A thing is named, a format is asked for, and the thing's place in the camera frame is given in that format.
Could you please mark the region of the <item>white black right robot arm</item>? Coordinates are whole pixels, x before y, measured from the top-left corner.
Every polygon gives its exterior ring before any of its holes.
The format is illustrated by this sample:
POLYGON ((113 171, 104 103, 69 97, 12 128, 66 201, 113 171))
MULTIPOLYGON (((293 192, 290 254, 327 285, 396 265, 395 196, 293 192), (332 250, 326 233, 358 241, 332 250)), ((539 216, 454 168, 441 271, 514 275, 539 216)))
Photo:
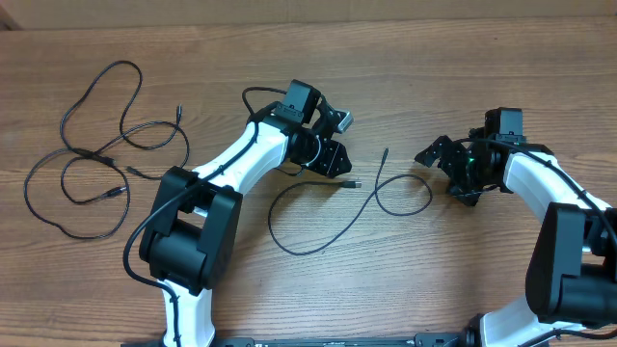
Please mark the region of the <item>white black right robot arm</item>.
POLYGON ((523 134, 523 112, 499 107, 465 139, 436 139, 415 160, 449 178, 447 192, 474 206, 485 192, 516 194, 541 228, 523 296, 470 320, 460 334, 433 334, 435 346, 547 346, 554 338, 609 340, 616 323, 616 209, 523 134))

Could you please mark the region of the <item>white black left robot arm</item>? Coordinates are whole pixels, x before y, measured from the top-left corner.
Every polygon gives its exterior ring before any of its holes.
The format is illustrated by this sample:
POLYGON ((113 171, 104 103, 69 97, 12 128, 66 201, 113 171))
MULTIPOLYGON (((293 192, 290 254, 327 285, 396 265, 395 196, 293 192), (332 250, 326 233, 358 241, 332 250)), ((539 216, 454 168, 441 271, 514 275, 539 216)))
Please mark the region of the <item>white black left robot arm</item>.
POLYGON ((352 169, 345 146, 332 138, 349 128, 352 114, 298 80, 283 94, 252 111, 239 139, 215 159, 163 175, 138 229, 139 257, 165 303, 167 327, 159 346, 213 342, 213 289, 228 267, 244 196, 264 175, 285 161, 328 178, 352 169))

